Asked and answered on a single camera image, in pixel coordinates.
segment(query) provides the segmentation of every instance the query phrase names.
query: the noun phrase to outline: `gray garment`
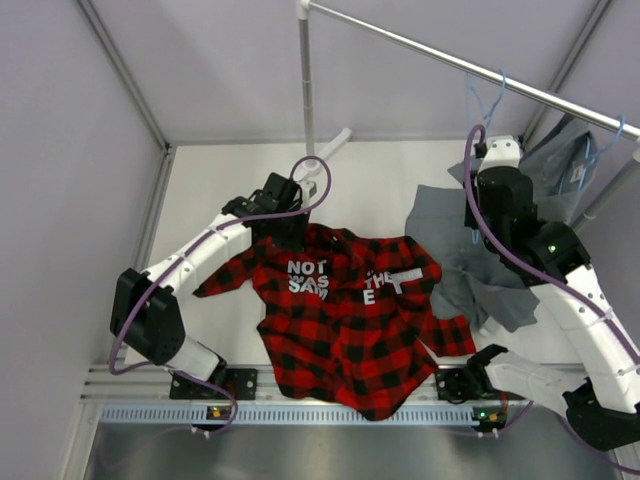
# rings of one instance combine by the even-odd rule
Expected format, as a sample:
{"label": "gray garment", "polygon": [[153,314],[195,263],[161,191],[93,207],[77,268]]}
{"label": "gray garment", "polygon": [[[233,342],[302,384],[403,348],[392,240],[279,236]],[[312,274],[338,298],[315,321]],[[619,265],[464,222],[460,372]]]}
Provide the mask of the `gray garment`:
{"label": "gray garment", "polygon": [[[541,219],[567,223],[571,220],[595,173],[596,162],[585,158],[585,153],[595,150],[589,125],[565,115],[521,159],[519,168],[533,181],[534,201]],[[477,170],[480,163],[473,159],[472,170]],[[462,184],[462,163],[448,171]],[[439,318],[465,315],[476,329],[489,315],[510,332],[534,324],[538,300],[482,241],[473,244],[471,230],[464,226],[465,202],[463,190],[419,185],[407,218],[406,234],[442,267],[442,282],[431,298],[434,314]]]}
{"label": "gray garment", "polygon": [[474,329],[492,316],[510,332],[535,323],[538,300],[482,241],[473,244],[464,210],[463,190],[419,185],[407,218],[405,233],[442,268],[442,281],[431,295],[434,315],[462,314]]}

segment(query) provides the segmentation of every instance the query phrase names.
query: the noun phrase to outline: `red and black plaid shirt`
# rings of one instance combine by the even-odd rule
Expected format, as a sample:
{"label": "red and black plaid shirt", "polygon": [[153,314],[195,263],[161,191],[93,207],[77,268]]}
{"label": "red and black plaid shirt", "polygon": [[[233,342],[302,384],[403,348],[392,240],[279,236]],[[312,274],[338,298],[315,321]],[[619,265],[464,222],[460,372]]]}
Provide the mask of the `red and black plaid shirt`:
{"label": "red and black plaid shirt", "polygon": [[[399,284],[394,274],[403,272],[407,281]],[[262,240],[195,295],[253,279],[266,304],[258,331],[282,394],[339,402],[382,420],[437,369],[420,341],[438,356],[475,352],[464,317],[432,314],[429,296],[440,277],[411,237],[364,239],[310,224],[303,253]]]}

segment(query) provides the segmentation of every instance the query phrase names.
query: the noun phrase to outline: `vertical metal pole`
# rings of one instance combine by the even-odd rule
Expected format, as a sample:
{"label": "vertical metal pole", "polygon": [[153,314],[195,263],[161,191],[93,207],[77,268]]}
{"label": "vertical metal pole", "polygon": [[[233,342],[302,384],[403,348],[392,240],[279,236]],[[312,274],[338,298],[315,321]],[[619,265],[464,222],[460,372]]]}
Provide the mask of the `vertical metal pole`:
{"label": "vertical metal pole", "polygon": [[313,97],[311,96],[311,55],[309,53],[309,19],[298,19],[300,27],[300,59],[302,60],[302,107],[307,155],[315,155],[313,128]]}
{"label": "vertical metal pole", "polygon": [[589,224],[590,220],[594,220],[597,213],[606,205],[611,197],[620,190],[624,185],[637,177],[640,173],[640,164],[637,160],[630,158],[629,161],[622,167],[613,180],[611,180],[606,187],[598,194],[598,196],[585,208],[584,212],[571,223],[576,233],[580,233],[584,227]]}
{"label": "vertical metal pole", "polygon": [[[606,14],[609,13],[614,3],[615,0],[597,0],[589,14],[589,17],[587,18],[587,21],[584,23],[580,29],[580,33],[573,42],[571,50],[569,50],[569,53],[567,53],[567,56],[562,61],[560,68],[553,77],[553,80],[549,85],[550,92],[559,92],[567,83],[569,75],[578,63],[578,60],[582,58],[582,55],[593,39],[596,30],[602,24],[602,20]],[[547,106],[538,104],[523,135],[525,145],[528,145],[535,136],[546,112]]]}

